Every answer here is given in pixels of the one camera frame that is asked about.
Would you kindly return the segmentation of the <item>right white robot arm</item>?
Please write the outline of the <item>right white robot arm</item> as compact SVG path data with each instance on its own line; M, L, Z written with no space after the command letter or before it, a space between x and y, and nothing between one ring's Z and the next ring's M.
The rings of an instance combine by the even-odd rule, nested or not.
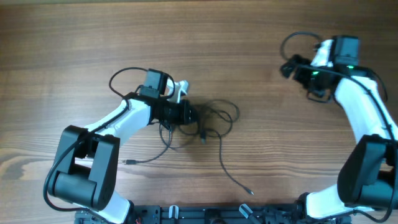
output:
M376 223L388 220L397 209L397 125L380 97L384 86L379 75L359 66L360 39L336 35L317 39L312 60L295 54L288 57L287 42L299 32L288 35L280 45L285 63L280 72L293 78L307 91L307 99L317 103L334 100L345 112L353 130L356 146L338 174L335 185L301 197L307 222L338 222L362 214Z

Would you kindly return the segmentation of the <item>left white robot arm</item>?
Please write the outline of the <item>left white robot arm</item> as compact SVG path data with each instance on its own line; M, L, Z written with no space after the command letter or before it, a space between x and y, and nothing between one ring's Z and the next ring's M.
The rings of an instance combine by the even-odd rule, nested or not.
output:
M45 203L59 212L88 213L105 223L142 223L134 204L115 191L119 149L138 130L158 121L161 126L196 122L185 96L186 80L147 69L146 79L121 104L96 123L70 125L60 137L43 186Z

